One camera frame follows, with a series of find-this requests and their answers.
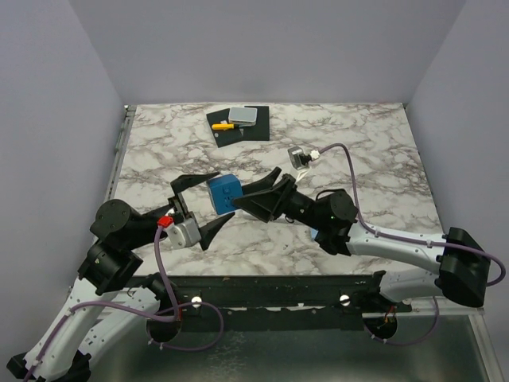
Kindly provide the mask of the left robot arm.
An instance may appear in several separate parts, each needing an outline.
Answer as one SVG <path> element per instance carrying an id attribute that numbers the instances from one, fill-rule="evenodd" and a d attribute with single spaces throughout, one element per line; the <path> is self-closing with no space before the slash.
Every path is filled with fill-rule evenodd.
<path id="1" fill-rule="evenodd" d="M 89 248 L 64 306 L 42 339 L 27 353 L 11 357 L 7 368 L 22 381 L 86 381 L 100 357 L 142 319 L 168 329 L 157 341 L 165 347 L 180 331 L 182 311 L 205 303 L 177 297 L 162 262 L 160 242 L 173 248 L 196 244 L 206 250 L 232 215 L 199 226 L 182 193 L 218 173 L 181 175 L 171 183 L 173 196 L 166 205 L 141 214 L 119 199 L 105 201 L 95 215 Z M 133 295 L 115 298 L 142 265 L 134 250 L 147 244 L 155 248 L 158 272 L 143 279 Z"/>

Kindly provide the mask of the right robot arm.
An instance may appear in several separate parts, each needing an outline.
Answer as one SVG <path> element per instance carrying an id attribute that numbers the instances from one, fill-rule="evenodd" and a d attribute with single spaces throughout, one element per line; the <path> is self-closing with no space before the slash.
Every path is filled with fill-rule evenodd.
<path id="1" fill-rule="evenodd" d="M 345 189 L 316 200 L 300 193 L 296 180 L 275 168 L 263 179 L 243 187 L 232 204 L 260 221 L 289 217 L 316 230 L 315 241 L 330 255 L 367 255 L 406 263 L 411 276 L 384 275 L 365 292 L 367 305 L 383 311 L 409 297 L 441 294 L 456 304 L 483 306 L 491 265 L 485 252 L 462 228 L 446 234 L 416 234 L 362 222 Z"/>

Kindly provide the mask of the dark blue cube socket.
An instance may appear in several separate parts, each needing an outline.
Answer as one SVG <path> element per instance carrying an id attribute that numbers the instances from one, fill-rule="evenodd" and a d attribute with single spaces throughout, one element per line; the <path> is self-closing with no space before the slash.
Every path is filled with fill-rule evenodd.
<path id="1" fill-rule="evenodd" d="M 237 208 L 233 200 L 243 196 L 239 179 L 234 174 L 226 174 L 207 181 L 212 207 L 217 215 L 234 212 Z"/>

